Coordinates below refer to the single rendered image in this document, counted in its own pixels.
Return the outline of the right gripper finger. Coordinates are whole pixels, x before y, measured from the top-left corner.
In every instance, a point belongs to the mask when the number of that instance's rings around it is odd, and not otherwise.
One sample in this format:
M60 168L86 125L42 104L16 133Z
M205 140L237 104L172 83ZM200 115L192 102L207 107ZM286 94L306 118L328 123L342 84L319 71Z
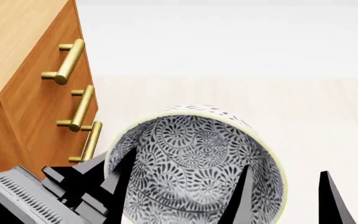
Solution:
M318 224L357 224L328 171L320 172L318 203Z
M218 224L251 224L252 184L252 169L246 165Z

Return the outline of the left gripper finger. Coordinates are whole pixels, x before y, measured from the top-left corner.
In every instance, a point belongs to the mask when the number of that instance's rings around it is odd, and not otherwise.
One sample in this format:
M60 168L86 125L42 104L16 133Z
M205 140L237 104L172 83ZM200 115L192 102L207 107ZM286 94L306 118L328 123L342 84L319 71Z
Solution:
M136 159L137 149L132 148L117 166L107 175L102 188L112 195L125 195Z
M67 173L63 180L65 187L64 199L78 199L93 190L104 180L104 160L106 153L95 158L66 167Z

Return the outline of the black-and-white floral patterned bowl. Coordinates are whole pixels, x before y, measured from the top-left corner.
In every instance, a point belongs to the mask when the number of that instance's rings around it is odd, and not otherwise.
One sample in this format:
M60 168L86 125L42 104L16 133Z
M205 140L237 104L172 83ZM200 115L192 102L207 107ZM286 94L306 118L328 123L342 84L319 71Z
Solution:
M288 185L278 157L249 124L210 105L174 106L136 121L112 142L111 174L137 151L123 214L133 224L220 222L245 167L252 172L250 217L239 224L276 224Z

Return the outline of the wooden three-drawer cabinet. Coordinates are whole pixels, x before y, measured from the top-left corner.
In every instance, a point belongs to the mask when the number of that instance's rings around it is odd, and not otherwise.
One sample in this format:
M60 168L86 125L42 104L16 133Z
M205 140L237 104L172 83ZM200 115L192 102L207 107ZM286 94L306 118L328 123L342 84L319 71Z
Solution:
M89 131L56 122L76 111L81 96L71 91L93 85L86 49L65 85L41 78L67 56L58 45L76 39L84 40L76 0L0 0L0 172L22 165L43 177L43 167L68 166L82 154ZM82 126L97 111L94 90Z

